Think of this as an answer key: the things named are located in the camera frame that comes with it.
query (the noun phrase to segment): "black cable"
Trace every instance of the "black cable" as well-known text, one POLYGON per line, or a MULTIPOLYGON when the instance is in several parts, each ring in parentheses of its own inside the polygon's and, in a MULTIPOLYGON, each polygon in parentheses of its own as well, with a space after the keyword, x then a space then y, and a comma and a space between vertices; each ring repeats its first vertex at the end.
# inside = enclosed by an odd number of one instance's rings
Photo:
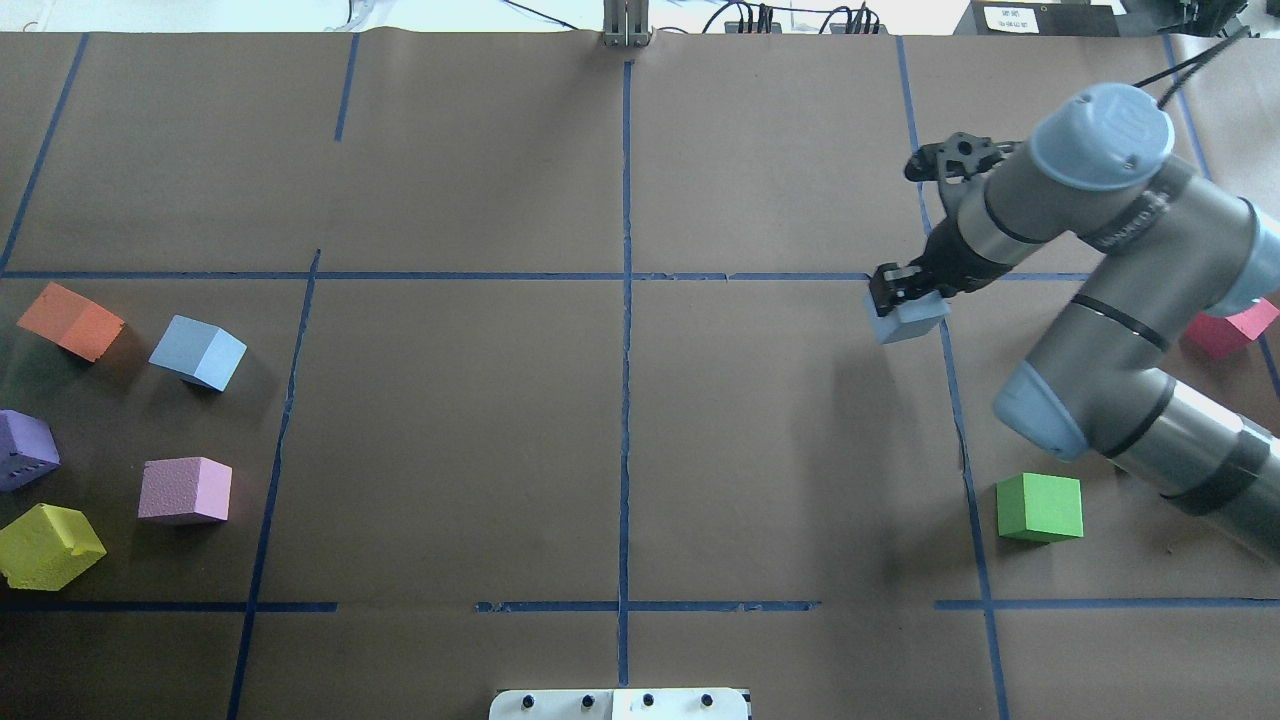
POLYGON ((1171 67, 1169 69, 1160 70, 1158 73, 1156 73, 1156 74, 1153 74, 1153 76, 1151 76, 1148 78, 1139 79, 1138 82, 1133 83, 1133 86, 1134 87, 1147 87, 1148 85, 1156 82, 1157 79, 1166 78, 1166 77, 1176 73, 1178 70, 1181 70, 1183 68, 1188 68, 1188 67, 1198 64, 1198 63, 1207 63, 1208 59, 1212 59, 1212 55, 1216 55, 1217 53, 1221 53, 1221 50, 1219 50, 1219 45, 1215 45, 1215 46, 1212 46, 1212 47, 1210 47, 1207 50, 1203 50, 1202 53, 1199 53, 1199 54, 1197 54, 1197 55, 1194 55, 1192 58, 1188 58, 1188 59, 1183 60, 1181 63, 1178 63, 1176 65, 1174 65, 1174 67, 1171 67))
POLYGON ((746 28, 742 27, 742 23, 744 23, 744 20, 742 20, 742 8, 744 6, 746 8, 746 20, 745 20, 746 24, 750 26, 753 22, 755 22, 755 15, 751 13, 751 5, 750 4, 742 3, 740 0, 731 0, 730 3, 724 3, 723 5, 721 5, 719 9, 717 9, 716 13, 713 13, 712 17, 708 18, 707 24, 703 26, 703 33, 705 33, 707 31, 709 31, 712 28, 712 23, 716 22, 716 18, 718 18, 721 13, 723 13, 724 10, 728 10, 730 8, 733 8, 733 6, 737 6, 737 32, 744 32, 746 29, 746 28))
POLYGON ((1208 51, 1203 54, 1204 55, 1203 60, 1193 65, 1190 69, 1187 70, 1185 74, 1180 76, 1176 81, 1174 81, 1174 85, 1170 86, 1169 90, 1166 90, 1162 96, 1160 96, 1160 101, 1156 102, 1156 106, 1164 110, 1165 105, 1167 105, 1169 101, 1174 97, 1174 95, 1176 95, 1178 91, 1181 90, 1184 85, 1187 85, 1187 81, 1190 79, 1192 76, 1201 72, 1204 68, 1204 65, 1208 65, 1215 58, 1226 51, 1228 47, 1239 42, 1240 38, 1245 37, 1247 35, 1249 35, 1249 27, 1244 26, 1240 29, 1233 32, 1231 36, 1224 40, 1222 42, 1219 42, 1213 47, 1210 47, 1208 51))
POLYGON ((760 3, 760 22, 755 26, 755 32, 771 33, 773 32, 773 8, 760 3))
POLYGON ((845 32, 849 32, 849 27, 854 24, 854 9, 850 8, 849 5, 841 5, 841 6, 836 8, 835 10, 827 13, 827 17, 822 20, 822 27, 818 28, 818 35, 822 35, 823 32, 827 31, 827 24, 831 23, 831 18, 835 18, 836 13, 838 13, 841 10, 845 12, 845 18, 847 19, 847 23, 846 23, 846 27, 845 27, 845 32))
POLYGON ((858 8, 856 20, 854 22, 854 35, 867 35, 867 28, 872 24, 872 15, 874 13, 867 6, 867 0, 858 8))
MULTIPOLYGON (((703 32, 704 33, 708 32, 710 29, 710 27, 712 27, 712 23, 716 22, 716 18, 718 18, 721 13, 723 13, 726 9, 728 9, 732 5, 739 5, 740 6, 739 8, 740 13, 741 13, 741 6, 744 6, 744 5, 746 6, 746 13, 748 13, 748 18, 746 18, 746 23, 745 23, 746 27, 744 28, 742 24, 741 24, 741 20, 740 20, 739 32, 750 32, 750 27, 756 24, 755 15, 751 13, 751 5, 750 5, 750 3, 744 3, 741 0, 732 0, 730 3, 724 3, 723 5, 721 5, 719 9, 717 9, 716 13, 712 14, 710 19, 707 20, 707 24, 703 27, 703 32)), ((844 8, 845 8, 845 5, 841 5, 840 8, 836 8, 835 10, 813 10, 813 9, 809 9, 809 8, 768 8, 768 10, 769 10, 769 23, 771 23, 771 26, 773 23, 773 12, 774 10, 782 10, 783 13, 810 13, 810 14, 814 14, 814 15, 827 15, 827 19, 823 22, 823 27, 827 27, 827 23, 831 20, 831 18, 835 17, 835 14, 838 13, 844 8)), ((876 29, 878 31, 879 29, 879 14, 877 14, 876 12, 870 10, 869 8, 867 8, 867 3, 863 3, 863 8, 865 9, 864 15, 868 17, 868 26, 872 22, 870 18, 874 17, 876 29)), ((847 27, 846 29, 849 29, 851 32, 856 32, 858 28, 860 27, 860 24, 854 24, 852 20, 849 23, 849 26, 850 27, 847 27)))
POLYGON ((577 26, 572 26, 572 24, 570 24, 570 23, 566 23, 564 20, 562 20, 562 19, 559 19, 559 18, 553 18, 553 17, 548 15, 547 13, 539 13, 538 10, 535 10, 535 9, 532 9, 532 8, 526 8, 525 5, 521 5, 520 3, 515 3, 513 0, 499 0, 499 1, 500 1, 502 4, 504 4, 504 5, 511 5, 511 6, 513 6, 513 8, 520 8, 521 10, 525 10, 525 12, 529 12, 529 13, 532 13, 532 14, 538 15, 539 18, 543 18, 544 20, 550 20, 550 22, 553 22, 553 23, 556 23, 556 24, 559 24, 559 26, 563 26, 563 27, 567 27, 567 28, 570 28, 570 29, 582 29, 582 28, 580 28, 580 27, 577 27, 577 26))

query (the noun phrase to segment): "red cube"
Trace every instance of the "red cube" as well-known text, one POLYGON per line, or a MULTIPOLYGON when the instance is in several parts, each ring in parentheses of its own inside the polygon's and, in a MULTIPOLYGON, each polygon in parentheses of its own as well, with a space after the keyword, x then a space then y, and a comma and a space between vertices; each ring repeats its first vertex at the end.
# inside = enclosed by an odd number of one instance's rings
POLYGON ((1258 340, 1276 316, 1280 316, 1280 310, 1276 310, 1275 305, 1258 300, 1253 307, 1230 318, 1201 314, 1192 322, 1192 327, 1187 328, 1185 334, 1187 340, 1198 345, 1211 357, 1221 360, 1258 340))

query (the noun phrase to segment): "green cube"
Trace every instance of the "green cube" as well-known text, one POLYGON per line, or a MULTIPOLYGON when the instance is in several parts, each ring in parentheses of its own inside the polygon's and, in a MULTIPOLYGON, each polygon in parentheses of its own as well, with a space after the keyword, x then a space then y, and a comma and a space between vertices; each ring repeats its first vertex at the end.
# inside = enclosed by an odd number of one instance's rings
POLYGON ((1080 480, 1023 473, 996 484, 1000 537, 1057 542, 1084 537, 1080 480))

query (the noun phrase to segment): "metal bracket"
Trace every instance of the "metal bracket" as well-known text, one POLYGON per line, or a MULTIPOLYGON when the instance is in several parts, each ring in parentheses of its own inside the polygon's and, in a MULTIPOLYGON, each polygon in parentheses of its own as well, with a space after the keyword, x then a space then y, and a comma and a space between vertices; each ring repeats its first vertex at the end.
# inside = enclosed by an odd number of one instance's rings
POLYGON ((942 206, 951 215, 960 199, 980 187, 982 174, 1005 160, 1016 142, 992 142, 966 132, 954 133, 943 142, 924 145, 906 161, 902 173, 911 182, 937 182, 942 206))
POLYGON ((604 0, 604 45, 644 47, 652 37, 649 0, 604 0))
POLYGON ((730 688, 504 691, 489 720, 751 720, 750 697, 730 688))

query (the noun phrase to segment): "label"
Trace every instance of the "label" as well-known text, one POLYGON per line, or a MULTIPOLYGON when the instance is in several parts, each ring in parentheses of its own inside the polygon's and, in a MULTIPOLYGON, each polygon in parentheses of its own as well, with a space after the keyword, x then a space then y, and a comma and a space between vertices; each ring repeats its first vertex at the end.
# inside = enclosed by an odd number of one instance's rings
POLYGON ((1030 32, 1038 33, 1036 24, 1036 10, 1032 8, 983 8, 987 15, 987 27, 1000 32, 1030 32))

